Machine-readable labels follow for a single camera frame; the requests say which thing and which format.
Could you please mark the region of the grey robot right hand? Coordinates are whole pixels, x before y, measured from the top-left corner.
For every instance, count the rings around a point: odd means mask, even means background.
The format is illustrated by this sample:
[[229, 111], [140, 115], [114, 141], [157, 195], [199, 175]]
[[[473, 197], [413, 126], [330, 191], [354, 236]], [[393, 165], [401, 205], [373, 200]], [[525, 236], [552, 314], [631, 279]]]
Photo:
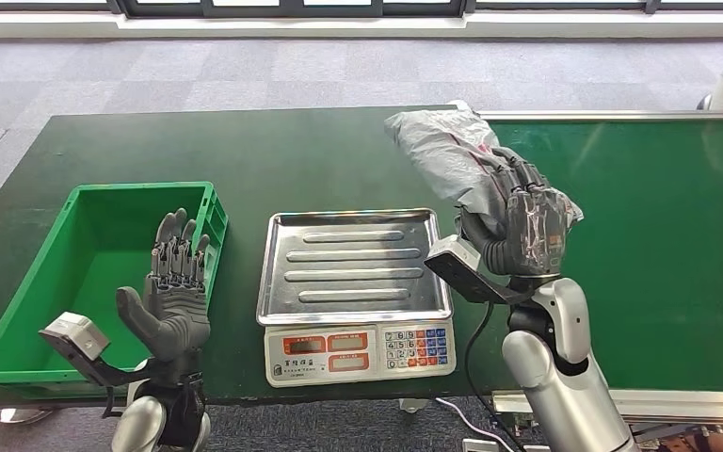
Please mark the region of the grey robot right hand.
[[459, 208], [462, 237], [497, 275], [551, 277], [560, 273], [567, 234], [583, 218], [564, 192], [507, 147], [470, 152], [482, 175], [487, 211]]

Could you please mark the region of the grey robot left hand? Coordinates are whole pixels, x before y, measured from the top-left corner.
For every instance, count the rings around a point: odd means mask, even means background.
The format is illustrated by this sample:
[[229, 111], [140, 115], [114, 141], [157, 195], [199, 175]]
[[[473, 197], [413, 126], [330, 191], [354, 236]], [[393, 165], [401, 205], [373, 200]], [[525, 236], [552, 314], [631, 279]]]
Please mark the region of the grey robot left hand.
[[183, 207], [166, 213], [156, 231], [143, 292], [131, 286], [116, 289], [120, 319], [163, 362], [200, 350], [210, 335], [205, 282], [210, 236], [196, 238], [196, 226]]

